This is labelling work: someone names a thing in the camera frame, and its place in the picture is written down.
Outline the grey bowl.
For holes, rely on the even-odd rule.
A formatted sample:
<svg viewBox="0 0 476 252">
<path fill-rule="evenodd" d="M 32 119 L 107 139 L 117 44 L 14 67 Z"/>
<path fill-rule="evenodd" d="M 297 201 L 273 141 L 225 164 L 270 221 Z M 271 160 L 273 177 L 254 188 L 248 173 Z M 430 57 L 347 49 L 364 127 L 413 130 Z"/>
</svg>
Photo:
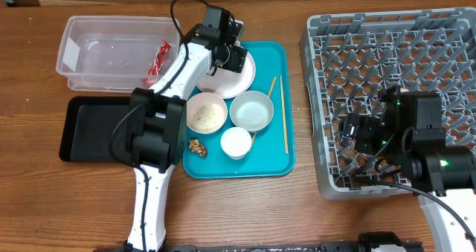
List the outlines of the grey bowl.
<svg viewBox="0 0 476 252">
<path fill-rule="evenodd" d="M 233 99 L 229 115 L 235 126 L 258 132 L 270 124 L 274 105 L 270 97 L 260 91 L 245 91 Z"/>
</svg>

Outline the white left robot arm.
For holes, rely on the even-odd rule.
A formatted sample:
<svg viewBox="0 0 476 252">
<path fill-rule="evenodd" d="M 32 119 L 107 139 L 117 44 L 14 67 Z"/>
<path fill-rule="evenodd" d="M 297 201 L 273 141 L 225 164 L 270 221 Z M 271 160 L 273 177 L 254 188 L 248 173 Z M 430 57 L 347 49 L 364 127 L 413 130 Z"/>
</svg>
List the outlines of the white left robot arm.
<svg viewBox="0 0 476 252">
<path fill-rule="evenodd" d="M 131 93 L 129 112 L 108 143 L 112 158 L 135 172 L 133 225 L 119 251 L 164 249 L 167 191 L 187 145 L 187 99 L 207 73 L 242 71 L 248 53 L 238 42 L 243 30 L 229 10 L 209 4 L 203 22 L 179 35 L 178 56 L 162 78 Z"/>
</svg>

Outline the white cup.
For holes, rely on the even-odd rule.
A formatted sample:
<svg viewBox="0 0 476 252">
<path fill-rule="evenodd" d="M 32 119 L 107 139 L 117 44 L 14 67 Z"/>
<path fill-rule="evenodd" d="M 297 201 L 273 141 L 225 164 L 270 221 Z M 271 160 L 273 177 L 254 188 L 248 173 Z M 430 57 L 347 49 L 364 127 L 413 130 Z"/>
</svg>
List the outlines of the white cup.
<svg viewBox="0 0 476 252">
<path fill-rule="evenodd" d="M 240 160 L 246 156 L 252 145 L 251 135 L 241 127 L 227 129 L 221 136 L 222 151 L 233 160 Z"/>
</svg>

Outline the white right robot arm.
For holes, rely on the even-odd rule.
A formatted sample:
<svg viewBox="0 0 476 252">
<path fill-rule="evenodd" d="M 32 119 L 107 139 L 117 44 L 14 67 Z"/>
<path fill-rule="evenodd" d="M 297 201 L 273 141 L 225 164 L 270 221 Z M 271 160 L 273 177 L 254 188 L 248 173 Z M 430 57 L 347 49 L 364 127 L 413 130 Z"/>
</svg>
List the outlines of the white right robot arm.
<svg viewBox="0 0 476 252">
<path fill-rule="evenodd" d="M 404 190 L 419 206 L 437 251 L 475 250 L 475 156 L 466 146 L 447 146 L 442 100 L 432 91 L 398 85 L 378 94 L 380 117 L 349 113 L 339 123 L 342 147 L 370 155 L 410 181 Z"/>
</svg>

